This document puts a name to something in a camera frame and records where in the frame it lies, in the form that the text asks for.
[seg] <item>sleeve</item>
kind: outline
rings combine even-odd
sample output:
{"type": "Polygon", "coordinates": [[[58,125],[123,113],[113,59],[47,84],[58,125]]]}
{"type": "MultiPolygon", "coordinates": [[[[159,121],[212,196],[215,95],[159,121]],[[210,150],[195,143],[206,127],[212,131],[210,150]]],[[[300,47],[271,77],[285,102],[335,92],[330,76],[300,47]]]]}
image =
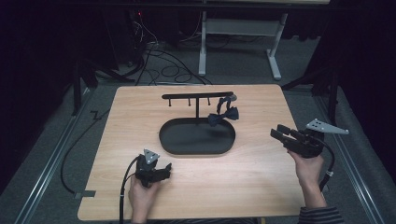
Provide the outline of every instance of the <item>sleeve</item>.
{"type": "Polygon", "coordinates": [[[300,209],[299,224],[341,224],[345,223],[340,212],[336,207],[323,207],[308,209],[302,207],[300,209]]]}

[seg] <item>hand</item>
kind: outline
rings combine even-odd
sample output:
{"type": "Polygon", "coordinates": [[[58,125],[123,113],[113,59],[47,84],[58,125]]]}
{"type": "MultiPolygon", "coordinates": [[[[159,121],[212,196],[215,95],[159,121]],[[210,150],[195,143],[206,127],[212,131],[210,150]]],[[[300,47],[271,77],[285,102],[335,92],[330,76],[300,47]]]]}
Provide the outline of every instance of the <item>hand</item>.
{"type": "Polygon", "coordinates": [[[132,206],[132,222],[133,223],[146,223],[149,210],[154,204],[157,191],[160,187],[160,182],[155,182],[149,189],[143,187],[142,182],[136,179],[135,176],[131,177],[131,187],[129,189],[129,201],[132,206]]]}
{"type": "Polygon", "coordinates": [[[326,207],[326,201],[320,192],[318,180],[323,166],[323,158],[319,155],[305,159],[295,152],[289,151],[296,163],[296,174],[303,189],[305,206],[307,208],[326,207]]]}

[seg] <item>person's left hand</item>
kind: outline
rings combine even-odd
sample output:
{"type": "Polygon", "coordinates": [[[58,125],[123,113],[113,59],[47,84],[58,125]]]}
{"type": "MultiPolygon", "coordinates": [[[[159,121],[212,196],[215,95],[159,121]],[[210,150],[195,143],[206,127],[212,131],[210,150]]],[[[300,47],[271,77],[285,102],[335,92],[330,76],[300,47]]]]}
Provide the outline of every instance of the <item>person's left hand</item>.
{"type": "Polygon", "coordinates": [[[154,204],[160,182],[155,182],[150,188],[145,188],[139,179],[131,177],[131,187],[129,189],[129,201],[132,206],[132,223],[146,223],[149,210],[154,204]]]}

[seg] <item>black oval tray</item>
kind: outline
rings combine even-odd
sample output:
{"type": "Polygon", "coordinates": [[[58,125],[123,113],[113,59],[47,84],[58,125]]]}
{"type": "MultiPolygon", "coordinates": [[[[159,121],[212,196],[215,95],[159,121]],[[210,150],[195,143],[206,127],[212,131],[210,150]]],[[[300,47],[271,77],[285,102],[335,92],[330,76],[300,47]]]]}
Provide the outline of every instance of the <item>black oval tray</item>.
{"type": "Polygon", "coordinates": [[[221,154],[234,140],[235,129],[224,119],[215,127],[207,118],[170,119],[160,129],[163,149],[176,155],[221,154]]]}

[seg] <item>gray bracket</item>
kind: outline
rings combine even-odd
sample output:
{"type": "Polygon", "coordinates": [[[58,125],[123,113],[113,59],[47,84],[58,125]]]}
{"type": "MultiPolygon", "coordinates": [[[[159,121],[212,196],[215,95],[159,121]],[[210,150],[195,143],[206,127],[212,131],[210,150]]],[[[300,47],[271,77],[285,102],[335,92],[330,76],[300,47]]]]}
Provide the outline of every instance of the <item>gray bracket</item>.
{"type": "Polygon", "coordinates": [[[148,150],[148,149],[144,149],[145,152],[145,158],[146,158],[146,163],[148,165],[152,164],[154,161],[158,160],[158,158],[160,158],[160,155],[148,150]]]}
{"type": "Polygon", "coordinates": [[[320,133],[340,133],[340,134],[349,134],[349,130],[340,129],[334,127],[328,123],[320,121],[318,119],[314,119],[306,125],[307,129],[314,130],[320,133]]]}

